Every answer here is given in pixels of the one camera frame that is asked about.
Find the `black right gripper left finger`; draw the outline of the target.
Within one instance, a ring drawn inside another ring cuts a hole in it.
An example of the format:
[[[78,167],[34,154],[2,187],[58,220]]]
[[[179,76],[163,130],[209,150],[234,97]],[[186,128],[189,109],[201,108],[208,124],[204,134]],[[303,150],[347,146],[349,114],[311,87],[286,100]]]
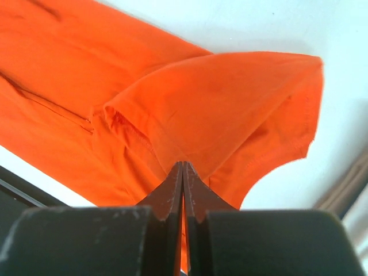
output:
[[[177,162],[166,179],[139,205],[149,207],[144,237],[142,275],[180,275],[183,205],[183,163]]]

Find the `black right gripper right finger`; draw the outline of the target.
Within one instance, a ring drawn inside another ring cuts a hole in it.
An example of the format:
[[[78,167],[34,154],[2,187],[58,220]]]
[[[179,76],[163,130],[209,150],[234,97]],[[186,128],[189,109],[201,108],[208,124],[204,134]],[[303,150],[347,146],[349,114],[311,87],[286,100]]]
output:
[[[206,215],[236,209],[200,179],[193,165],[183,163],[187,266],[189,275],[213,275],[210,229]]]

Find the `orange t-shirt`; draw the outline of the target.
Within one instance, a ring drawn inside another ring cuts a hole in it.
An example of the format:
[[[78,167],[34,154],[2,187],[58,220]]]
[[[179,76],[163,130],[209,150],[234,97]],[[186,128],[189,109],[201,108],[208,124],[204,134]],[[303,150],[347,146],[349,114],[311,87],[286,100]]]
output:
[[[307,155],[322,90],[316,56],[215,54],[96,1],[1,2],[1,145],[97,206],[187,161],[240,208]]]

